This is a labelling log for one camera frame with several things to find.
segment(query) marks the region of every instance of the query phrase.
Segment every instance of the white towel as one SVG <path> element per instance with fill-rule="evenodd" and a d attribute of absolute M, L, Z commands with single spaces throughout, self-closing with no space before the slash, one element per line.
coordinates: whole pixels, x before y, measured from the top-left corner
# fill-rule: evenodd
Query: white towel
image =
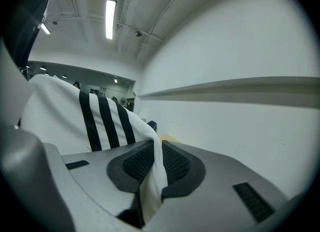
<path fill-rule="evenodd" d="M 56 145 L 61 155 L 91 152 L 92 146 L 80 104 L 80 90 L 63 80 L 45 75 L 34 76 L 28 84 L 34 88 L 34 92 L 22 113 L 21 128 L 37 135 L 44 143 Z M 128 142 L 119 109 L 122 114 L 124 111 L 127 113 L 136 142 L 153 140 L 154 164 L 144 183 L 146 190 L 141 200 L 143 218 L 147 223 L 160 208 L 162 189 L 168 186 L 161 142 L 156 132 L 136 114 L 117 107 L 111 99 L 106 100 L 120 146 Z M 89 94 L 88 103 L 101 149 L 109 149 L 111 143 L 101 116 L 98 96 Z"/>

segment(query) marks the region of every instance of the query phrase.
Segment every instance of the white wall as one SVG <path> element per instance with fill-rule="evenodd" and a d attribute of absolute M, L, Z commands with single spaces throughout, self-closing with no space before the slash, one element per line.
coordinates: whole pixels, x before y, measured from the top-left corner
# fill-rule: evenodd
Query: white wall
<path fill-rule="evenodd" d="M 129 85 L 129 89 L 128 89 L 128 93 L 127 93 L 127 99 L 129 98 L 135 98 L 134 95 L 134 82 L 132 84 Z"/>
<path fill-rule="evenodd" d="M 71 79 L 67 79 L 67 78 L 60 78 L 60 79 L 62 79 L 63 81 L 65 81 L 65 82 L 68 82 L 69 84 L 71 84 L 71 85 L 73 85 L 74 83 L 75 83 L 75 81 L 74 80 L 71 80 Z"/>
<path fill-rule="evenodd" d="M 223 93 L 215 99 L 178 100 L 175 93 L 167 100 L 150 99 L 158 91 L 220 80 L 319 77 L 319 58 L 311 26 L 293 0 L 210 2 L 146 65 L 139 115 L 156 121 L 158 134 L 238 159 L 291 198 L 308 187 L 319 159 L 319 106 L 265 105 L 263 98 L 259 104 L 241 103 L 241 96 L 222 98 Z"/>
<path fill-rule="evenodd" d="M 108 83 L 103 84 L 103 87 L 83 84 L 81 86 L 81 90 L 87 92 L 90 92 L 90 89 L 99 90 L 99 92 L 101 92 L 107 98 L 111 99 L 113 97 L 116 97 L 118 102 L 120 103 L 121 98 L 126 99 L 126 96 L 128 94 L 128 87 L 128 85 L 117 85 Z"/>
<path fill-rule="evenodd" d="M 139 94 L 237 78 L 318 77 L 310 27 L 292 0 L 211 1 L 147 64 Z"/>
<path fill-rule="evenodd" d="M 140 79 L 142 69 L 136 61 L 98 45 L 69 39 L 59 33 L 47 35 L 40 31 L 29 60 L 77 66 L 131 80 Z"/>

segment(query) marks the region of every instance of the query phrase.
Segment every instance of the black vent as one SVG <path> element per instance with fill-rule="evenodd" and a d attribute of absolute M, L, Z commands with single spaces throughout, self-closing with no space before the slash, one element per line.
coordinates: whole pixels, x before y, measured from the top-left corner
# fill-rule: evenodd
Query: black vent
<path fill-rule="evenodd" d="M 240 183 L 234 185 L 233 188 L 258 223 L 274 213 L 273 209 L 248 183 Z"/>
<path fill-rule="evenodd" d="M 81 166 L 86 166 L 89 163 L 86 160 L 81 160 L 73 163 L 66 164 L 65 166 L 68 168 L 68 170 L 72 170 Z"/>
<path fill-rule="evenodd" d="M 162 145 L 163 165 L 166 171 L 168 185 L 173 184 L 187 175 L 190 162 L 187 158 L 167 145 Z"/>
<path fill-rule="evenodd" d="M 154 160 L 154 147 L 153 145 L 150 145 L 124 160 L 122 168 L 128 175 L 139 181 L 141 184 L 150 171 Z"/>

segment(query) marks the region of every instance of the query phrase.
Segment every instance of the ceiling light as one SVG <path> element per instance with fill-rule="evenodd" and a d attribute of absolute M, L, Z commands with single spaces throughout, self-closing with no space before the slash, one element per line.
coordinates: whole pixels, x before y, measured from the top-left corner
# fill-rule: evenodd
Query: ceiling light
<path fill-rule="evenodd" d="M 46 27 L 44 23 L 41 24 L 41 28 L 44 30 L 46 34 L 51 34 L 51 32 L 49 31 L 49 29 Z"/>
<path fill-rule="evenodd" d="M 105 3 L 105 36 L 109 39 L 112 39 L 114 30 L 116 3 L 114 0 L 107 0 Z"/>

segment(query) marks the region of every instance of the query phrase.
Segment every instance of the ceiling beam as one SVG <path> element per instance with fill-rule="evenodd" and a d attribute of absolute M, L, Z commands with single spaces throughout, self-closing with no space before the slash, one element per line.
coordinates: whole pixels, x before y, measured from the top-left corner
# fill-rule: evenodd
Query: ceiling beam
<path fill-rule="evenodd" d="M 175 1 L 175 0 L 171 0 L 171 1 L 168 3 L 168 5 L 165 7 L 165 9 L 162 11 L 162 13 L 160 14 L 160 16 L 157 18 L 157 20 L 155 21 L 155 23 L 154 23 L 153 26 L 151 27 L 151 30 L 149 31 L 149 33 L 147 34 L 145 40 L 144 40 L 144 41 L 142 42 L 142 44 L 141 44 L 141 47 L 140 47 L 140 49 L 139 49 L 139 52 L 138 52 L 138 54 L 137 54 L 136 57 L 135 57 L 136 59 L 138 59 L 138 57 L 139 57 L 139 55 L 140 55 L 140 53 L 141 53 L 141 51 L 142 51 L 142 48 L 143 48 L 144 44 L 146 43 L 146 41 L 147 41 L 147 39 L 149 38 L 149 36 L 151 36 L 151 34 L 152 34 L 152 32 L 153 32 L 156 24 L 159 22 L 159 20 L 160 20 L 161 17 L 164 15 L 164 13 L 168 10 L 168 8 L 174 3 L 174 1 Z"/>
<path fill-rule="evenodd" d="M 98 18 L 98 17 L 64 17 L 64 18 L 53 18 L 53 19 L 47 19 L 46 21 L 47 22 L 54 22 L 54 21 L 66 21 L 66 20 L 94 20 L 94 21 L 102 21 L 104 22 L 105 20 L 102 19 L 102 18 Z M 139 28 L 136 28 L 134 26 L 131 26 L 131 25 L 128 25 L 128 24 L 125 24 L 125 23 L 120 23 L 120 22 L 117 22 L 117 21 L 114 21 L 114 23 L 116 24 L 120 24 L 122 26 L 125 26 L 125 27 L 128 27 L 130 29 L 133 29 L 133 30 L 138 30 L 140 31 L 141 33 L 143 33 L 144 35 L 148 35 L 149 33 L 144 31 L 144 30 L 141 30 Z M 152 34 L 149 35 L 149 37 L 159 41 L 159 42 L 163 42 L 163 39 L 157 37 L 157 36 L 154 36 Z"/>
<path fill-rule="evenodd" d="M 123 10 L 120 18 L 120 22 L 125 23 L 126 25 L 131 25 L 133 19 L 135 17 L 135 9 L 140 3 L 141 0 L 124 0 Z M 119 32 L 117 38 L 116 49 L 118 52 L 121 53 L 122 47 L 127 40 L 127 36 L 129 34 L 128 29 L 124 29 L 123 31 Z"/>
<path fill-rule="evenodd" d="M 72 4 L 72 9 L 76 15 L 76 17 L 81 17 L 82 16 L 82 12 L 81 12 L 81 8 L 79 8 L 79 2 L 78 0 L 71 0 L 71 4 Z M 87 35 L 86 35 L 86 31 L 85 31 L 85 28 L 82 24 L 81 21 L 78 22 L 79 24 L 79 27 L 80 27 L 80 31 L 85 39 L 86 42 L 88 42 L 88 38 L 87 38 Z"/>

